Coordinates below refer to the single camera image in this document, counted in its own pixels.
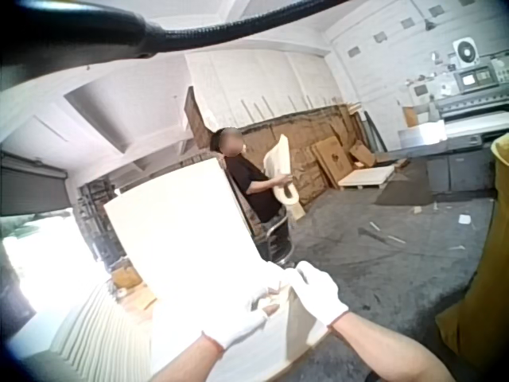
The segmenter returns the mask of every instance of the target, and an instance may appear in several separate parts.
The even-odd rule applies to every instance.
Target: garage door
[[[71,206],[65,179],[1,168],[0,215],[26,215]]]

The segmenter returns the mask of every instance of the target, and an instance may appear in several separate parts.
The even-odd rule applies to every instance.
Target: white glove
[[[267,263],[263,266],[263,275],[260,275],[260,284],[251,288],[250,292],[241,298],[228,299],[217,306],[210,317],[203,333],[216,341],[224,350],[228,349],[235,341],[242,340],[257,328],[263,325],[278,309],[278,305],[267,306],[259,310],[251,310],[255,302],[266,296],[270,290],[279,289],[279,277],[284,275],[281,268],[276,269],[275,264]]]
[[[325,325],[331,325],[348,312],[348,307],[337,297],[336,283],[327,272],[301,261],[295,269],[285,269],[285,273],[304,308]]]

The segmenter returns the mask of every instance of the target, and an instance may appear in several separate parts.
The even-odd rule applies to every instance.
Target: person
[[[285,269],[284,273],[304,308],[347,342],[383,380],[454,381],[448,369],[424,346],[352,313],[339,300],[338,287],[328,273],[305,261],[296,268]],[[202,336],[151,382],[205,381],[228,347],[253,333],[277,309],[276,306],[253,311],[246,308],[263,292],[266,289],[247,296],[246,301],[239,304],[244,308],[228,309],[220,319],[211,319]]]
[[[288,185],[292,182],[292,176],[281,174],[268,178],[242,155],[243,148],[242,135],[233,127],[219,129],[210,140],[210,150],[221,154],[226,170],[262,222],[262,228],[268,231],[286,214],[285,207],[276,199],[272,188]]]

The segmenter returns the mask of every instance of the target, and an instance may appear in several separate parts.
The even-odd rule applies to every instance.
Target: forearm
[[[202,335],[153,376],[150,382],[205,381],[221,354],[220,347],[213,340]]]
[[[250,195],[252,193],[262,193],[263,191],[272,189],[275,186],[274,179],[269,179],[268,181],[252,181],[246,191],[246,194]]]
[[[447,368],[424,346],[354,313],[346,313],[332,327],[384,380],[454,381]]]

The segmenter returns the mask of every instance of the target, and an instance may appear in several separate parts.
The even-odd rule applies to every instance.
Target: white wall
[[[323,57],[273,50],[186,55],[205,123],[243,127],[332,104],[340,90]]]
[[[336,55],[327,62],[336,77],[344,69],[350,81],[341,87],[344,100],[359,97],[390,150],[400,148],[398,131],[406,128],[401,109],[409,96],[406,79],[443,70],[431,61],[431,52],[439,52],[446,61],[453,41],[467,36],[476,41],[481,55],[509,49],[509,9],[501,0],[476,0],[469,6],[458,0],[414,1],[437,28],[425,31],[409,0],[371,0],[325,33]],[[445,13],[432,18],[428,9],[437,5]],[[401,21],[406,18],[413,18],[415,26],[403,29]],[[379,44],[373,36],[382,31],[387,41]],[[348,50],[355,46],[361,54],[351,58]]]

